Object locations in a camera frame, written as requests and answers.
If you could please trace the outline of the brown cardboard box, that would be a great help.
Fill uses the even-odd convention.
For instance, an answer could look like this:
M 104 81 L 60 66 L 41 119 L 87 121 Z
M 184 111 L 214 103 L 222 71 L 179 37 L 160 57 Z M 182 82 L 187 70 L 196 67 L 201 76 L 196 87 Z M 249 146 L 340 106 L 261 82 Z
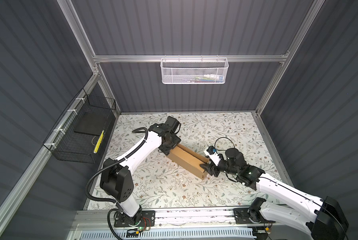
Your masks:
M 170 150 L 167 157 L 201 180 L 204 180 L 208 175 L 201 164 L 208 164 L 209 159 L 181 144 Z

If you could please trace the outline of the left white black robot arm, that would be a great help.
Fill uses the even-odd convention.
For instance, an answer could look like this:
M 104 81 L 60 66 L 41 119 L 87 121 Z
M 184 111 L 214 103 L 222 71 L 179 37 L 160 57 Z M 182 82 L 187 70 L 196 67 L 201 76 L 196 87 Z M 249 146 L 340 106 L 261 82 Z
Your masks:
M 142 139 L 116 160 L 107 159 L 104 162 L 100 188 L 115 199 L 116 205 L 129 218 L 138 217 L 141 211 L 140 205 L 132 196 L 133 173 L 155 150 L 169 155 L 181 142 L 177 136 L 180 128 L 181 123 L 169 116 L 165 123 L 135 129 L 132 131 L 134 134 L 144 134 Z

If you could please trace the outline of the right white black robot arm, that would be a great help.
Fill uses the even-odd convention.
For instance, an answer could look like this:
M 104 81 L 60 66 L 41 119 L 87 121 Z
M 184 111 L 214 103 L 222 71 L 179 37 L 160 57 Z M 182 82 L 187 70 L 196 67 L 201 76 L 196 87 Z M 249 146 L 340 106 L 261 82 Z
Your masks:
M 201 167 L 209 175 L 232 175 L 233 182 L 282 202 L 282 205 L 277 205 L 264 198 L 255 198 L 244 214 L 252 223 L 281 223 L 310 235 L 314 240 L 348 239 L 349 222 L 335 199 L 322 199 L 275 179 L 261 168 L 247 164 L 244 155 L 236 148 L 220 154 L 210 146 L 204 153 L 209 161 Z

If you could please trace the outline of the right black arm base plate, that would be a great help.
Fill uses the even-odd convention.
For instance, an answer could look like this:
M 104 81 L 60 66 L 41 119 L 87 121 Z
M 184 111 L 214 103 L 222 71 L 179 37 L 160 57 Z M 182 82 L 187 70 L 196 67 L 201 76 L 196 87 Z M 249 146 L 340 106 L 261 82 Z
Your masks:
M 259 210 L 250 208 L 234 208 L 234 218 L 237 224 L 273 224 L 275 221 L 266 220 Z

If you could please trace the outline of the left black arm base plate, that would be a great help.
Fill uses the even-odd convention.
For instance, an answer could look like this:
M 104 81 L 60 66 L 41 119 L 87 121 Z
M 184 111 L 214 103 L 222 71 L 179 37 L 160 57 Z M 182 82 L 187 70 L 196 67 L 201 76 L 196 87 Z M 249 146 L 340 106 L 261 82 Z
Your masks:
M 130 217 L 125 213 L 117 213 L 114 217 L 113 226 L 116 228 L 126 227 L 153 227 L 155 225 L 156 211 L 141 210 L 134 217 Z

